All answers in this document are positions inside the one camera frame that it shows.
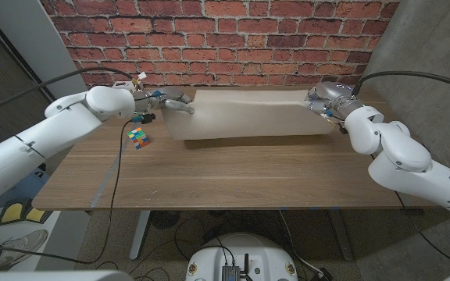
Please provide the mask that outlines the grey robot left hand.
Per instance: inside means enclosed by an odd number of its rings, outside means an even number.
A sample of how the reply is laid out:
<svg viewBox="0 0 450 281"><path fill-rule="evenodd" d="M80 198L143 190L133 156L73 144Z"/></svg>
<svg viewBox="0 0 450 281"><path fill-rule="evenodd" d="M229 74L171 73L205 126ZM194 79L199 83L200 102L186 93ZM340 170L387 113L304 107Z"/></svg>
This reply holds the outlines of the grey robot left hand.
<svg viewBox="0 0 450 281"><path fill-rule="evenodd" d="M133 92L135 112L150 112L153 109L169 109L193 114L195 110L190 106L191 98L179 87L159 87L148 91Z"/></svg>

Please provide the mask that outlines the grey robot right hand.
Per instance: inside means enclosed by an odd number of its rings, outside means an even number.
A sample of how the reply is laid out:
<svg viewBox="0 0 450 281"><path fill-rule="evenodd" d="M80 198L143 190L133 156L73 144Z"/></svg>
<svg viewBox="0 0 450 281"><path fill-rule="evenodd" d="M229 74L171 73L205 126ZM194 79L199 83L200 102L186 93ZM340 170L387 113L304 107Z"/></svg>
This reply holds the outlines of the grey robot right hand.
<svg viewBox="0 0 450 281"><path fill-rule="evenodd" d="M352 94L353 88L338 82L319 82L305 97L309 108L316 114L346 119L350 113L363 107L363 103Z"/></svg>

